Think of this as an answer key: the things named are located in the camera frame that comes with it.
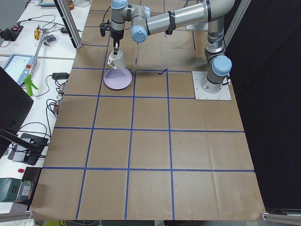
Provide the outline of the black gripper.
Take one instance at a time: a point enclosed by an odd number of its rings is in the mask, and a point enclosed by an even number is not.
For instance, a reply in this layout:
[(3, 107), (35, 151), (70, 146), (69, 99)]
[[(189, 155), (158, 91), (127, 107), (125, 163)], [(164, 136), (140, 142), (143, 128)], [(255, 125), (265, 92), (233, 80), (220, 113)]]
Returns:
[(119, 52), (120, 40), (123, 39), (124, 30), (116, 31), (111, 30), (111, 37), (113, 38), (113, 47), (114, 51), (113, 54), (117, 55)]

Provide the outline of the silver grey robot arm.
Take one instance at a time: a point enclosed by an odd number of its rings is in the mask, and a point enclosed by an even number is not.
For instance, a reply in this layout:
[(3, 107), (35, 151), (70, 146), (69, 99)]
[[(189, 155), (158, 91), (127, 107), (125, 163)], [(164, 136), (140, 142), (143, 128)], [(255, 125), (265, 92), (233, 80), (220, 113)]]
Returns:
[(219, 68), (219, 59), (225, 57), (226, 46), (224, 38), (224, 17), (234, 6), (233, 0), (202, 0), (181, 9), (171, 10), (163, 14), (151, 16), (148, 7), (131, 4), (127, 0), (111, 2), (111, 18), (104, 24), (110, 32), (113, 50), (108, 56), (108, 65), (113, 69), (125, 68), (120, 41), (123, 39), (125, 24), (130, 23), (130, 37), (135, 46), (126, 50), (131, 63), (131, 70), (198, 70), (197, 54), (188, 49), (169, 47), (169, 35), (177, 33), (177, 28), (204, 22), (208, 24), (205, 57), (209, 76), (206, 78), (206, 90), (213, 92), (225, 76), (230, 73), (227, 69)]

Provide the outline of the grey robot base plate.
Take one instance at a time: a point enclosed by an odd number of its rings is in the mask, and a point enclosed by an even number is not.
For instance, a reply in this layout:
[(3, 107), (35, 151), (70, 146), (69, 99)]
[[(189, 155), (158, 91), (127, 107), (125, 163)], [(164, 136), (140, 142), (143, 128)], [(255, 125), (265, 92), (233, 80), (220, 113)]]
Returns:
[(192, 77), (196, 100), (231, 101), (227, 78), (221, 84), (213, 84), (207, 79), (207, 72), (192, 71)]

